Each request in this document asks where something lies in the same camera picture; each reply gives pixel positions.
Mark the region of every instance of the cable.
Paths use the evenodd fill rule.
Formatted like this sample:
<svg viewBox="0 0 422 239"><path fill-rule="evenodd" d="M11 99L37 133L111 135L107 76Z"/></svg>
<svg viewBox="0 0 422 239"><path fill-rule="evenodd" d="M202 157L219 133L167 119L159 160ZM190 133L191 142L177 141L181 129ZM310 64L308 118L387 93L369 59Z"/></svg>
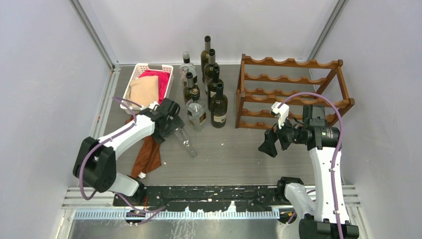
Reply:
<svg viewBox="0 0 422 239"><path fill-rule="evenodd" d="M129 110L129 112L132 114L132 116L133 116L133 124L131 124L128 128L126 128L126 129L124 129L124 130L122 130L121 132L119 132L119 133L116 133L115 135L112 135L110 138L107 138L107 139L105 139L104 141L102 141L102 142L99 142L94 148L92 148L89 152L88 152L88 154L85 156L85 158L84 158L84 160L82 161L82 164L81 164L81 169L79 170L79 190L81 191L81 195L82 195L82 197L85 199L85 200L91 200L92 199L92 197L95 195L95 193L97 192L96 190L88 197L86 194L85 194L85 190L84 190L84 182L83 182L83 178L84 178L84 169L85 169L85 166L86 166L86 164L87 164L87 161L88 161L88 159L91 157L91 155L98 149L98 148L100 148L101 146L103 146L104 144L106 144L106 143L108 143L108 142L110 142L110 141L112 141L114 138L116 138L116 137L119 137L120 135L122 135L122 134L124 134L124 133L126 133L126 132L128 132L131 128L133 128L135 125L136 125L136 114L135 114L135 112L127 105L127 104L125 104L125 103L123 103L122 101L126 101L126 102L129 102L129 103L132 103L132 104L134 104L134 105L136 105L136 106L138 106L140 109L142 108L142 106L141 105L139 105L139 104L137 104L137 103L135 103L135 102L133 102L133 101L130 101L130 100L126 100L126 99L123 99L123 98L120 98L120 97L113 97L112 98L113 100L115 100L115 101L117 101L118 103L120 103L120 104L122 104L124 107L126 107L126 109L128 109ZM154 211L144 211L144 210L140 210L140 209L137 209L137 208L135 208L122 194L120 194L120 193L116 193L116 195L118 195L120 198L122 198L123 199L123 201L128 205L128 206L130 206L132 209L134 209L135 211L138 211L138 212L140 212L140 213L154 213L150 218L148 218L148 219L145 219L145 220L143 220L142 222L140 222L139 224L144 224L144 223L147 223L148 221L150 221L153 217L155 217L160 211L162 211L162 210L164 210L165 209L165 207L161 207L161 208L159 208L159 209L157 209L157 210L154 210Z"/></svg>
<svg viewBox="0 0 422 239"><path fill-rule="evenodd" d="M293 117L293 119L295 120L296 123L303 124L303 122L300 122L296 117Z"/></svg>
<svg viewBox="0 0 422 239"><path fill-rule="evenodd" d="M315 192L315 189L309 190L309 191L307 192L307 194L309 194L309 193L313 193L313 192ZM289 220L286 222L286 225L287 225L287 226L289 226L289 223L292 221L292 219L293 219L293 217L295 217L295 215L296 215L296 212L293 212L293 214L290 216Z"/></svg>
<svg viewBox="0 0 422 239"><path fill-rule="evenodd" d="M338 123L340 124L340 135L338 136L337 146L335 147L334 153L332 155L331 168L333 169L335 167L335 161L337 159L337 154L340 151L341 142L343 141L343 119L341 118L340 112L338 111L337 107L329 99L327 99L326 97L324 97L322 95L313 93L313 92L299 92L299 93L293 94L293 95L285 98L281 102L281 104L278 106L278 108L280 108L282 105L284 105L290 99L292 99L296 96L301 96L301 95L311 95L311 96L315 96L315 97L318 97L318 98L325 100L333 108L335 115L338 118ZM335 188L334 170L331 170L331 188L332 188L332 196L334 198L334 212L335 212L335 218L337 220L338 234L340 236L340 239L344 239L343 229L341 228L341 222L340 222L340 214L338 213L338 198L337 198L337 189Z"/></svg>
<svg viewBox="0 0 422 239"><path fill-rule="evenodd" d="M129 131L131 128L133 128L134 126L135 126L135 124L136 124L136 114L135 114L135 112L128 106L128 105L126 105L125 103L123 103L123 102L121 102L121 101L127 101L127 102L130 102L130 103L132 103L132 104L135 104L135 105L137 105L137 106L140 106L140 105L138 105L137 103L135 103L135 102L133 102L133 101L130 101L130 100L126 100L126 99L122 99L122 98L119 98L119 97L113 97L112 98L113 100L115 100L115 101L117 101L117 102L119 102L119 103L121 103L123 106L125 106L129 111L130 111L130 113L132 114L132 116L133 116L133 124L131 124L128 128L126 128L126 129L124 129L124 130L122 130L121 132L118 132L118 133L116 133L115 135L113 135L113 136L111 136L110 138L107 138L107 139L105 139L104 141L102 141L102 142L100 142L100 143L98 143L97 145L95 145L94 146L94 148L92 148L89 152L88 152L88 154L85 156L85 158L84 158L84 160L82 161L82 164L81 164L81 169L79 170L79 190L81 191L81 195L82 195L82 197L85 199L85 200L91 200L92 199L92 197L95 195L95 193L97 192L96 190L88 197L86 194L85 194L85 190L84 190L84 182L83 182L83 178L84 178L84 169L85 169L85 166L86 166L86 164L87 164L87 162L88 162L88 159L91 157L91 155L98 149L98 148L100 148L101 146L103 146L104 144L106 144L106 143L108 143L108 142L110 142L110 141L112 141L112 139L113 138L116 138L116 137L118 137L118 136L120 136L120 135L122 135L122 134L124 134L124 133L126 133L127 131Z"/></svg>
<svg viewBox="0 0 422 239"><path fill-rule="evenodd" d="M156 209L154 211L144 211L144 210L141 210L141 209L134 207L121 193L116 193L116 195L118 195L129 207L131 207L132 209L134 209L135 211L140 212L140 213L160 212L165 208L165 207L161 207L161 208Z"/></svg>

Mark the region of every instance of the white plastic basket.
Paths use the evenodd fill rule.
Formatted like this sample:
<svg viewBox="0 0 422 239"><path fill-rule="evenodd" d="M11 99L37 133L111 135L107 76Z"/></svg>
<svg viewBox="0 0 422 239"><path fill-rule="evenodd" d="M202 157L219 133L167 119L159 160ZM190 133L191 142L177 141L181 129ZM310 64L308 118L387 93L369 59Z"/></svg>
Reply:
<svg viewBox="0 0 422 239"><path fill-rule="evenodd" d="M173 84L173 66L169 66L169 65L161 65L161 66L154 66L154 65L148 65L148 64L144 64L144 63L138 63L135 66L135 69L133 70L132 76L130 77L129 83L127 84L126 90L124 91L124 95L123 95L123 99L127 99L127 96L130 94L130 82L134 79L138 79L139 76L146 70L150 70L150 71L162 71L162 72L168 72L170 73L170 78L169 78L169 82L167 84L167 88L166 88L166 95L165 97L168 97L170 95L170 89L171 86ZM132 107L131 104L130 108L136 112L141 111L141 109L139 107ZM128 113L130 115L130 111L128 109L126 109L125 106L120 105L120 108L122 108L126 113Z"/></svg>

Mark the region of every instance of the brown cloth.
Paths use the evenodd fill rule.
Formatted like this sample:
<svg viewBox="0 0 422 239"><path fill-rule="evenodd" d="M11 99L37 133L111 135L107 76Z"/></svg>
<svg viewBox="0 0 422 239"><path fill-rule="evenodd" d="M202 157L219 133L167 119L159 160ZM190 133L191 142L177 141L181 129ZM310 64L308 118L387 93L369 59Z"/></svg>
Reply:
<svg viewBox="0 0 422 239"><path fill-rule="evenodd" d="M129 123L132 120L133 116L126 120L126 123ZM130 175L132 178L136 178L141 172L149 173L160 166L160 145L154 140L152 136L145 137L144 144L142 145L141 150L136 157Z"/></svg>

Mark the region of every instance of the bottle cap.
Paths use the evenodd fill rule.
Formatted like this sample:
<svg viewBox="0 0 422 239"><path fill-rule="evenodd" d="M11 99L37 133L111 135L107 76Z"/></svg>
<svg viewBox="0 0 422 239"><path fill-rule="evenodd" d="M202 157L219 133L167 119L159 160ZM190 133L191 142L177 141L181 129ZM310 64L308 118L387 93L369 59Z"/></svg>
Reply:
<svg viewBox="0 0 422 239"><path fill-rule="evenodd" d="M189 63L191 60L189 58L189 52L185 51L183 52L183 62L184 63Z"/></svg>
<svg viewBox="0 0 422 239"><path fill-rule="evenodd" d="M192 99L194 101L197 101L199 99L199 91L197 88L193 88L191 89L191 95L192 95Z"/></svg>

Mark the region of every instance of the pink cloth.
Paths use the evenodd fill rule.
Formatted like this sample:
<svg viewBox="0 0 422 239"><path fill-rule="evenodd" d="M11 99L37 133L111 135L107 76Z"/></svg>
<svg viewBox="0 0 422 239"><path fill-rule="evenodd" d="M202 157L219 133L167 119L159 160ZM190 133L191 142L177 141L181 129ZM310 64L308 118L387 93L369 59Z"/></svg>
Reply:
<svg viewBox="0 0 422 239"><path fill-rule="evenodd" d="M158 93L160 95L158 103L161 104L164 97L166 96L166 89L167 85L169 84L170 73L146 70L139 77L143 76L158 76Z"/></svg>

